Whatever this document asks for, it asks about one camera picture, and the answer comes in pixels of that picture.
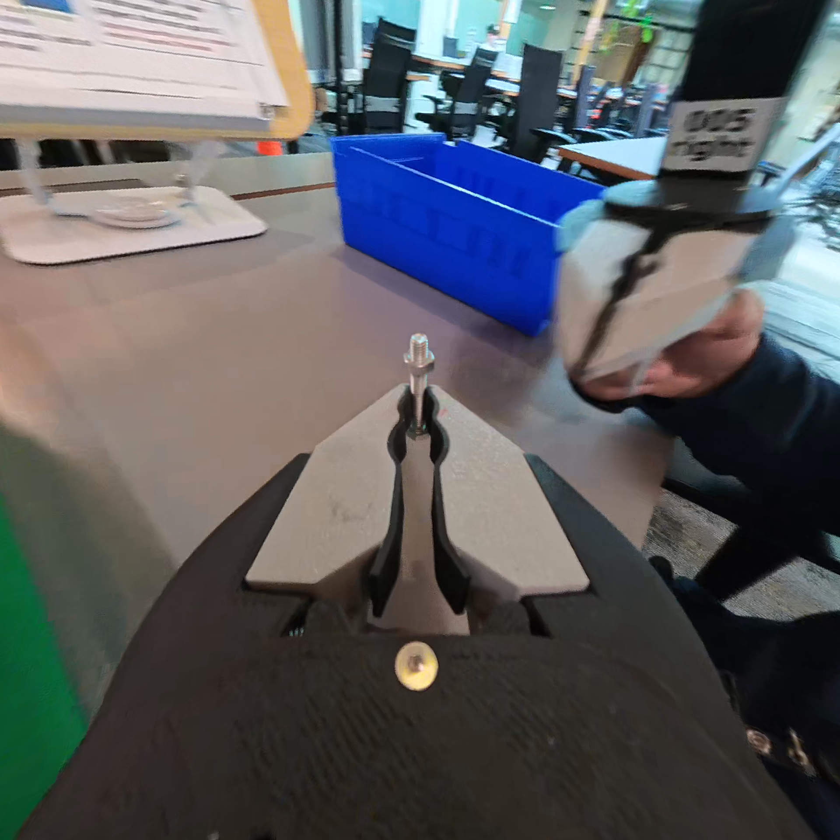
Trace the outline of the person's right forearm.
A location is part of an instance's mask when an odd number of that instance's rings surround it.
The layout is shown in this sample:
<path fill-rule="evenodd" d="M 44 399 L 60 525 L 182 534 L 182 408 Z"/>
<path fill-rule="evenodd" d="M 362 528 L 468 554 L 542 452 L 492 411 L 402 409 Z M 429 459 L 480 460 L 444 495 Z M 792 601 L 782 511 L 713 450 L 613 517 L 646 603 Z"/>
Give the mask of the person's right forearm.
<path fill-rule="evenodd" d="M 766 332 L 751 361 L 707 395 L 618 405 L 641 410 L 710 472 L 838 536 L 838 383 Z"/>

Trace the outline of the green plastic bin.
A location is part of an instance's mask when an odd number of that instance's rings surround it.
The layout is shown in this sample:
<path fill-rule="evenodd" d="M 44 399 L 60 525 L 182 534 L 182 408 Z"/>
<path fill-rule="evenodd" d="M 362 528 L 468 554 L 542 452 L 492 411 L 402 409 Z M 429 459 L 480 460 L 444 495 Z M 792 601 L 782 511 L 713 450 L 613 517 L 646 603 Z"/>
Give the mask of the green plastic bin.
<path fill-rule="evenodd" d="M 87 726 L 23 551 L 1 510 L 1 838 L 15 838 Z"/>

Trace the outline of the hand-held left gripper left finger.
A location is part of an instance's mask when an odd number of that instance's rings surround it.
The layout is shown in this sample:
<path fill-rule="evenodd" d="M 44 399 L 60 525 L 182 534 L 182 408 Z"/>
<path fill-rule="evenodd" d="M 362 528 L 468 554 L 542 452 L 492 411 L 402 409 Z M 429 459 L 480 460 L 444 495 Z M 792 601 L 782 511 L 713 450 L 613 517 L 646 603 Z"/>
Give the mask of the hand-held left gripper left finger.
<path fill-rule="evenodd" d="M 406 405 L 399 385 L 315 447 L 245 576 L 250 589 L 383 617 L 401 564 Z"/>

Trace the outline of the instruction sheet on stand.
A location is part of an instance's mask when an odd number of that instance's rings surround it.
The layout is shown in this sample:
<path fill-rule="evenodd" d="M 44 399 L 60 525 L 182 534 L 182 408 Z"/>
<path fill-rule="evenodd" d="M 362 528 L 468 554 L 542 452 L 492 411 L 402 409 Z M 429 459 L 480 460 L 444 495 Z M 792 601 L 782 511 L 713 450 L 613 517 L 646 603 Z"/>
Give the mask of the instruction sheet on stand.
<path fill-rule="evenodd" d="M 2 124 L 20 164 L 25 193 L 2 197 L 2 248 L 19 263 L 63 266 L 253 238 L 266 225 L 227 194 L 202 185 L 226 140 L 294 140 L 309 126 L 313 96 L 287 2 L 252 2 L 289 105 L 267 133 L 106 129 Z M 117 191 L 51 192 L 42 181 L 42 140 L 175 141 L 192 146 L 182 182 Z"/>

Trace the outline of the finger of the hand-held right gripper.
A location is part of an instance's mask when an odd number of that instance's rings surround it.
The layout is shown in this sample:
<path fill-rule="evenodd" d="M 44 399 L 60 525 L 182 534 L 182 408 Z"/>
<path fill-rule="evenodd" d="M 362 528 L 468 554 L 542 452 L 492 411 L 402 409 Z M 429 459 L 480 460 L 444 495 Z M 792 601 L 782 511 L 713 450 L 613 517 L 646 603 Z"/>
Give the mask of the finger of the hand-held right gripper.
<path fill-rule="evenodd" d="M 564 220 L 562 234 L 556 331 L 563 362 L 572 371 L 585 356 L 627 258 L 645 246 L 648 229 L 614 218 L 576 218 Z"/>
<path fill-rule="evenodd" d="M 708 325 L 732 294 L 756 241 L 755 233 L 732 230 L 679 234 L 645 257 L 636 286 L 612 306 L 586 357 L 585 378 L 640 369 Z"/>

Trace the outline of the green hanging plant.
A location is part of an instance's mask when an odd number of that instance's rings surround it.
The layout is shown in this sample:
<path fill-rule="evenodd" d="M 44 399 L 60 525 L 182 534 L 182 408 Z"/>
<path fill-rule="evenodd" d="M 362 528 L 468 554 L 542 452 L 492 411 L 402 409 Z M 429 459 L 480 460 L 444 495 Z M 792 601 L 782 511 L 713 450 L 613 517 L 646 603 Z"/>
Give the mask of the green hanging plant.
<path fill-rule="evenodd" d="M 653 20 L 655 2 L 653 1 L 622 1 L 614 2 L 602 16 L 599 51 L 608 52 L 618 44 L 624 44 L 622 32 L 629 29 L 630 46 L 640 43 L 651 45 L 655 39 L 655 23 Z"/>

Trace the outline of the white top desk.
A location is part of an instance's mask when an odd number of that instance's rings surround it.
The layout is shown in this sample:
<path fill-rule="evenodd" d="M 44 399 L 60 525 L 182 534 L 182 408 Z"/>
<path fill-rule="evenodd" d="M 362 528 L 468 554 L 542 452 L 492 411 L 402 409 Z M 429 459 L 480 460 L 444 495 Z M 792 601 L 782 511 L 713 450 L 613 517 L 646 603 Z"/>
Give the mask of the white top desk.
<path fill-rule="evenodd" d="M 665 136 L 573 143 L 561 146 L 558 156 L 576 163 L 582 170 L 606 175 L 609 180 L 651 181 L 659 172 L 665 155 Z"/>

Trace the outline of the row of black office chairs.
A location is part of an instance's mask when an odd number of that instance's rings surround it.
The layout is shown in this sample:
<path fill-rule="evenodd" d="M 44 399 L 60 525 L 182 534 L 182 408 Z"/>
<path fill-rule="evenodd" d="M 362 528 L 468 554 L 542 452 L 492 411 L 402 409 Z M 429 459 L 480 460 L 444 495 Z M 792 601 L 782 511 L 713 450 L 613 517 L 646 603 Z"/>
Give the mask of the row of black office chairs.
<path fill-rule="evenodd" d="M 543 36 L 560 23 L 525 14 L 522 2 L 388 2 L 377 20 L 369 64 L 354 96 L 348 133 L 403 133 L 414 123 L 447 142 L 472 141 L 486 125 L 499 151 L 540 163 L 586 128 L 595 67 L 574 65 L 575 89 L 561 86 L 565 54 Z M 502 49 L 480 48 L 498 25 Z"/>

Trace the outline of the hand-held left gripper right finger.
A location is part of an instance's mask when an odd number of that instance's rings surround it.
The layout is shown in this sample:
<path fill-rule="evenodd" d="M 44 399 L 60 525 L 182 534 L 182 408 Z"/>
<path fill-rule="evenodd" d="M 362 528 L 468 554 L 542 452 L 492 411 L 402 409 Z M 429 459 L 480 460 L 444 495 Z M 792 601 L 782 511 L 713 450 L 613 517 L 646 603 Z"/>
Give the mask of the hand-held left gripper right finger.
<path fill-rule="evenodd" d="M 427 388 L 436 582 L 449 608 L 576 594 L 590 579 L 526 454 L 441 388 Z"/>

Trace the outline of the person's right hand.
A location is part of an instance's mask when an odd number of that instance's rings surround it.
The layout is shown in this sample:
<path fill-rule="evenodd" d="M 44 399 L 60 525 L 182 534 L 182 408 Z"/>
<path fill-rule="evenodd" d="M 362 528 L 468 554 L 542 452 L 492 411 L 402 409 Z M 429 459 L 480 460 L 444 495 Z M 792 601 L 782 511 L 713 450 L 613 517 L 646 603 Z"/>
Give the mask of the person's right hand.
<path fill-rule="evenodd" d="M 705 328 L 669 345 L 652 361 L 595 379 L 571 378 L 587 399 L 617 403 L 644 396 L 694 398 L 725 385 L 751 361 L 762 337 L 763 301 L 735 292 Z"/>

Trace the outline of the person's dark clothing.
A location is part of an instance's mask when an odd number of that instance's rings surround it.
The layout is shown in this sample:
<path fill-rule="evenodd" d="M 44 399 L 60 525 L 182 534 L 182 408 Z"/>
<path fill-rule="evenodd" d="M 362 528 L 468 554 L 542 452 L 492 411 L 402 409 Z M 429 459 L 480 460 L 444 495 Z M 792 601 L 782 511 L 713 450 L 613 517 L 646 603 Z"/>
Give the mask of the person's dark clothing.
<path fill-rule="evenodd" d="M 661 557 L 649 559 L 689 618 L 741 724 L 795 730 L 818 777 L 766 763 L 774 782 L 819 838 L 839 838 L 838 612 L 774 621 L 730 612 Z"/>

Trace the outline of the blue plastic bin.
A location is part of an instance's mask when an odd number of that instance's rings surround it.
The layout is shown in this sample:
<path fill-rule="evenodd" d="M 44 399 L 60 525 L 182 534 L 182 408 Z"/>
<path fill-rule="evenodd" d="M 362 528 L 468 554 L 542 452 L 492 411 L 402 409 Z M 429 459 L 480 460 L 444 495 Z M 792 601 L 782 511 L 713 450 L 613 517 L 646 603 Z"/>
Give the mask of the blue plastic bin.
<path fill-rule="evenodd" d="M 529 337 L 552 319 L 561 222 L 604 187 L 441 133 L 337 136 L 345 244 Z"/>

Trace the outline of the silver hex bolt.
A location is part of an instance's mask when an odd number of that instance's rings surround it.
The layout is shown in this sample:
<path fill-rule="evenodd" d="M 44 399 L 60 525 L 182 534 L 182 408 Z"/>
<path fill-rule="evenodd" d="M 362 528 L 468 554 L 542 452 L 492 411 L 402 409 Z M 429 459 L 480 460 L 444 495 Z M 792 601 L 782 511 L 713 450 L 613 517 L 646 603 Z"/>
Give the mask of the silver hex bolt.
<path fill-rule="evenodd" d="M 423 350 L 421 350 L 421 348 L 423 347 L 428 348 L 428 350 L 430 350 L 427 335 L 422 332 L 415 332 L 409 339 L 407 352 L 419 351 L 420 353 L 422 353 Z M 424 420 L 424 398 L 427 389 L 428 376 L 431 374 L 432 371 L 429 371 L 425 374 L 415 374 L 414 371 L 409 371 L 407 368 L 406 371 L 408 373 L 408 385 L 413 400 L 413 419 L 411 423 L 411 434 L 415 438 L 418 438 L 424 436 L 427 433 L 426 422 Z"/>

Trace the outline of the round dark badge reel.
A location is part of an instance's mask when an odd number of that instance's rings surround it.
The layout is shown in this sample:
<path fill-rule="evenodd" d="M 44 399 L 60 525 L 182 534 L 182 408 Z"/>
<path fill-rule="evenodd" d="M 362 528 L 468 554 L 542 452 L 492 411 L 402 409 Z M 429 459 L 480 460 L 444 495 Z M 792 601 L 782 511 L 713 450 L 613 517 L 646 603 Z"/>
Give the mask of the round dark badge reel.
<path fill-rule="evenodd" d="M 804 740 L 795 730 L 788 728 L 786 734 L 780 735 L 745 726 L 744 731 L 751 750 L 762 761 L 809 779 L 818 777 L 817 766 L 806 751 Z"/>

